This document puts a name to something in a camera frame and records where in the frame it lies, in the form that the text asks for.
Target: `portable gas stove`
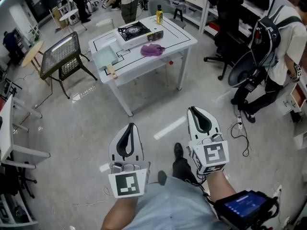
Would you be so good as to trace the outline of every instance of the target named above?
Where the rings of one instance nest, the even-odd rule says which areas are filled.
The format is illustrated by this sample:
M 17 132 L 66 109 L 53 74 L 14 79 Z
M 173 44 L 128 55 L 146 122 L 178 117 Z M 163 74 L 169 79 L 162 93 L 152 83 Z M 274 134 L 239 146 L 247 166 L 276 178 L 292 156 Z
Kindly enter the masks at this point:
M 119 27 L 115 30 L 115 37 L 119 45 L 124 50 L 128 50 L 148 41 L 155 41 L 163 37 L 163 31 L 156 31 L 156 28 L 154 31 L 155 32 L 152 32 L 144 24 L 138 21 L 124 27 Z

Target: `yellow bottle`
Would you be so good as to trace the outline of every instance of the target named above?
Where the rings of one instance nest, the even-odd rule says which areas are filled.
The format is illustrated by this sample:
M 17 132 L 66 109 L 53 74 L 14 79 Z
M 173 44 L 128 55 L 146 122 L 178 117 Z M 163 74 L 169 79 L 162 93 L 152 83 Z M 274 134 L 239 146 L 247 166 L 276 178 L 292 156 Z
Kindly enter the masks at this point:
M 163 23 L 163 11 L 161 8 L 161 5 L 158 5 L 158 10 L 157 10 L 157 24 L 162 25 Z

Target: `backpack strap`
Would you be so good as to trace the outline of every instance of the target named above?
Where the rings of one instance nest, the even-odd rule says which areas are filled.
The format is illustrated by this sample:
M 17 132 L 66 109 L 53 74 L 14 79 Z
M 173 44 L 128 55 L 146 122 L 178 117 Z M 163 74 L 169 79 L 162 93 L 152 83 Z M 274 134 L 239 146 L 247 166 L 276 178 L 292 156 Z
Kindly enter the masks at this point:
M 271 19 L 272 21 L 274 21 L 274 20 L 276 19 L 276 17 L 279 15 L 280 10 L 282 10 L 283 8 L 284 8 L 284 5 L 280 6 L 280 7 L 275 11 L 275 13 L 270 17 L 270 19 Z
M 295 22 L 303 23 L 300 18 L 298 18 L 296 16 L 290 16 L 290 17 L 284 19 L 283 21 L 279 22 L 276 26 L 278 27 L 278 29 L 282 29 L 282 28 L 285 28 L 288 25 L 295 23 Z

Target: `concrete floor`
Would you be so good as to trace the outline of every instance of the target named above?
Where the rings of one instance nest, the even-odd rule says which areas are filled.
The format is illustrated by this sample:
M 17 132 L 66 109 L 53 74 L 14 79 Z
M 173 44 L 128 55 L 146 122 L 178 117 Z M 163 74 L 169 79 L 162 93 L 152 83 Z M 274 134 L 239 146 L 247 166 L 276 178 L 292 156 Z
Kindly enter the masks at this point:
M 146 16 L 147 12 L 143 12 L 139 18 Z M 120 11 L 106 12 L 100 8 L 92 15 L 92 21 L 86 24 L 87 31 L 80 25 L 75 28 L 82 52 L 88 49 L 89 40 L 100 35 L 95 24 L 105 18 L 113 18 L 116 27 L 124 24 Z M 45 41 L 42 51 L 63 36 L 63 30 L 56 34 L 54 30 L 53 21 L 41 28 L 42 40 Z M 228 86 L 227 76 L 218 81 L 220 63 L 204 63 L 202 60 L 204 56 L 214 55 L 216 47 L 213 40 L 200 35 L 198 29 L 190 24 L 185 30 L 196 37 L 198 43 L 191 52 L 182 90 L 176 90 L 180 61 L 168 67 L 169 86 L 165 84 L 164 67 L 157 73 L 150 72 L 135 82 L 121 86 L 120 90 L 134 113 L 132 118 L 126 115 L 107 85 L 94 81 L 82 70 L 63 82 L 70 100 L 57 82 L 52 82 L 53 88 L 50 88 L 39 79 L 31 65 L 15 70 L 15 80 L 32 73 L 16 82 L 23 87 L 19 93 L 22 100 L 35 106 L 49 96 L 37 108 L 43 118 L 28 117 L 23 125 L 30 128 L 29 133 L 18 129 L 14 135 L 14 141 L 19 145 L 51 153 L 51 158 L 45 160 L 28 158 L 30 163 L 39 163 L 35 170 L 28 172 L 29 177 L 38 181 L 31 185 L 35 199 L 28 197 L 32 213 L 39 221 L 36 229 L 68 230 L 69 226 L 74 226 L 76 230 L 100 229 L 115 199 L 104 193 L 104 187 L 110 188 L 108 173 L 101 174 L 99 167 L 109 162 L 109 143 L 129 122 L 134 122 L 139 128 L 145 158 L 152 163 L 149 182 L 157 181 L 159 170 L 171 174 L 174 144 L 181 142 L 187 146 L 189 142 L 187 123 L 160 140 L 156 140 L 154 135 L 186 115 L 187 108 L 193 105 L 210 112 L 219 121 L 224 139 L 228 140 L 230 162 L 225 174 L 232 186 L 237 191 L 253 189 L 272 196 L 282 184 L 280 221 L 283 223 L 287 216 L 293 216 L 298 211 L 306 195 L 301 172 L 307 151 L 295 147 L 290 115 L 282 116 L 277 106 L 272 104 L 256 114 L 255 124 L 243 117 L 252 148 L 250 155 L 243 157 L 246 141 L 232 139 L 227 133 L 236 122 L 230 104 L 235 89 Z M 84 63 L 98 77 L 94 63 Z M 263 88 L 259 87 L 248 100 L 262 93 Z M 21 122 L 24 115 L 17 110 L 14 119 Z M 15 156 L 25 161 L 25 157 Z M 100 200 L 103 202 L 84 205 Z M 277 218 L 270 225 L 274 229 L 281 228 Z

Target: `light blue shirt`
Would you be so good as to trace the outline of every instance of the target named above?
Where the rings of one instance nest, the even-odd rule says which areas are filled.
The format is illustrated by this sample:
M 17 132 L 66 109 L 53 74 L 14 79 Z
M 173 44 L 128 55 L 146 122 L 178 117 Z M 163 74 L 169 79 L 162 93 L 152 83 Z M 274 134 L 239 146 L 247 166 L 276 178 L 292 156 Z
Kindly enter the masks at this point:
M 167 177 L 165 186 L 147 186 L 136 216 L 125 230 L 229 230 L 211 210 L 200 188 Z

